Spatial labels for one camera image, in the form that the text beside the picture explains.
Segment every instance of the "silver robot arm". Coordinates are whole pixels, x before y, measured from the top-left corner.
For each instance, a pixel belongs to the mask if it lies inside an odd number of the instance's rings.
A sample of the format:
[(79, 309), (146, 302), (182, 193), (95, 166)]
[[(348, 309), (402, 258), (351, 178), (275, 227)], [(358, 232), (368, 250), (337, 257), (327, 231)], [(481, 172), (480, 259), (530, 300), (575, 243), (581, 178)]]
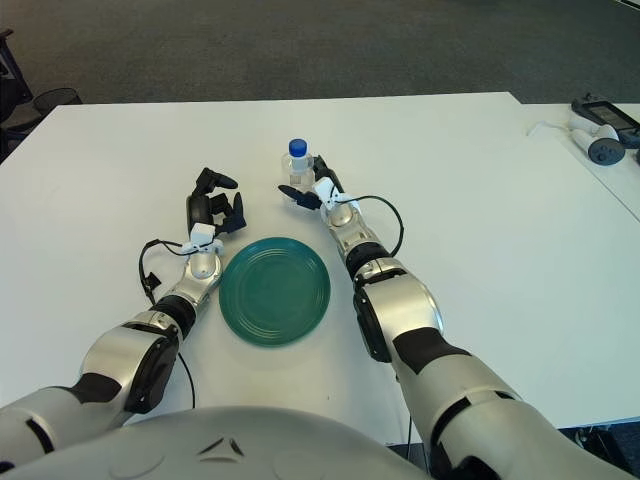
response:
[(353, 280), (365, 344), (375, 360), (395, 370), (429, 449), (431, 474), (502, 480), (633, 478), (565, 438), (482, 361), (444, 340), (440, 312), (427, 287), (384, 249), (358, 204), (345, 203), (352, 197), (322, 165), (330, 175), (320, 178), (314, 190)]
[(155, 408), (221, 274), (215, 251), (189, 256), (181, 280), (155, 305), (93, 344), (74, 386), (44, 388), (0, 409), (3, 468), (95, 438)]

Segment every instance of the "black device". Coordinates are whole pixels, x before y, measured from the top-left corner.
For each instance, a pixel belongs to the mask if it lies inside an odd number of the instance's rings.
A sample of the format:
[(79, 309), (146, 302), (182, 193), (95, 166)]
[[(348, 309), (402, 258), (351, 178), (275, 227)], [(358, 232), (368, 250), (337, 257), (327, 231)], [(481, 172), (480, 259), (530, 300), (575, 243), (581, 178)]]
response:
[(608, 100), (586, 93), (571, 102), (571, 109), (598, 125), (611, 125), (626, 148), (640, 148), (640, 123)]

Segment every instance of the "green ceramic plate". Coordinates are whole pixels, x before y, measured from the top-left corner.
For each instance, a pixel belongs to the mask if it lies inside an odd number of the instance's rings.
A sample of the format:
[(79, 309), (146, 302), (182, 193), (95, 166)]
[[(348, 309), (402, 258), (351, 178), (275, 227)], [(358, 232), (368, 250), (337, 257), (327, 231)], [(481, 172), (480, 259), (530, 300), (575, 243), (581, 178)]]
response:
[(329, 274), (313, 250), (291, 238), (265, 238), (229, 263), (220, 284), (220, 308), (240, 338), (277, 347), (313, 330), (330, 294)]

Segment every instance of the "floor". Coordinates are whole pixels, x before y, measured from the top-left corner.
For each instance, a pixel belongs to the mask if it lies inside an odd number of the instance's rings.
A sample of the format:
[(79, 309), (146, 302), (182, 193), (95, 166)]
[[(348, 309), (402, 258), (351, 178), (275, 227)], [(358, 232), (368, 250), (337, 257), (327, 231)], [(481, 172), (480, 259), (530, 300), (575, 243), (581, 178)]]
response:
[[(640, 102), (640, 10), (613, 0), (2, 0), (0, 14), (33, 92), (71, 86), (85, 103), (502, 90)], [(640, 475), (640, 426), (613, 431)]]

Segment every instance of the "black joint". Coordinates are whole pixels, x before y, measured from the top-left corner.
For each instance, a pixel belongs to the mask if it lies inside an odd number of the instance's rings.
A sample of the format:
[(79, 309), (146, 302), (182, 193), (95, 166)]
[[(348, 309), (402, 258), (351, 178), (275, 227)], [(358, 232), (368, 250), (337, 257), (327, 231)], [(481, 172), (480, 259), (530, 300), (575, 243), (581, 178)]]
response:
[(49, 435), (47, 435), (47, 432), (44, 431), (44, 428), (42, 428), (40, 424), (37, 423), (33, 418), (30, 418), (25, 423), (27, 427), (29, 427), (29, 429), (33, 432), (33, 434), (38, 438), (38, 441), (40, 442), (40, 445), (42, 445), (42, 450), (44, 451), (45, 455), (47, 453), (53, 452), (53, 443), (51, 443), (51, 439), (49, 438)]
[(349, 276), (353, 280), (356, 272), (367, 262), (377, 260), (378, 258), (391, 258), (389, 252), (379, 243), (366, 242), (354, 247), (347, 255), (345, 266), (349, 272)]
[(384, 340), (380, 322), (378, 322), (376, 312), (363, 289), (357, 290), (354, 294), (353, 306), (356, 310), (360, 333), (369, 355), (378, 362), (390, 363), (391, 355)]
[(173, 318), (182, 332), (182, 338), (187, 338), (191, 327), (196, 321), (196, 311), (193, 306), (182, 297), (178, 295), (167, 295), (162, 297), (158, 303), (156, 303), (149, 310), (154, 312), (162, 312)]
[(111, 377), (85, 373), (71, 388), (56, 387), (69, 392), (81, 403), (107, 403), (115, 398), (122, 386)]
[(9, 470), (15, 467), (16, 466), (13, 463), (3, 460), (0, 462), (0, 473), (8, 472)]
[(379, 273), (377, 275), (373, 275), (367, 279), (362, 278), (361, 276), (356, 276), (354, 278), (353, 283), (356, 290), (365, 285), (372, 285), (374, 283), (382, 282), (384, 280), (388, 280), (393, 277), (399, 277), (400, 275), (404, 275), (407, 272), (402, 268), (392, 268), (391, 270), (387, 270), (386, 272)]
[(162, 329), (157, 325), (149, 325), (148, 323), (127, 322), (122, 326), (130, 328), (131, 330), (138, 330), (139, 332), (162, 335), (164, 337), (167, 337), (172, 342), (178, 343), (178, 328), (175, 325), (171, 325), (167, 329)]
[(467, 397), (462, 397), (460, 400), (452, 404), (447, 408), (433, 427), (431, 432), (431, 445), (436, 445), (440, 439), (440, 435), (444, 432), (444, 429), (449, 425), (449, 422), (453, 420), (460, 412), (471, 406), (471, 402)]
[(438, 443), (431, 447), (429, 460), (429, 470), (434, 478), (446, 478), (445, 475), (451, 472), (451, 460), (442, 446), (442, 443)]
[(138, 366), (124, 409), (131, 413), (147, 413), (164, 396), (164, 389), (178, 356), (178, 344), (167, 338), (156, 340)]
[(416, 375), (433, 360), (447, 355), (470, 355), (449, 345), (440, 332), (432, 327), (417, 328), (401, 333), (393, 339), (398, 356)]

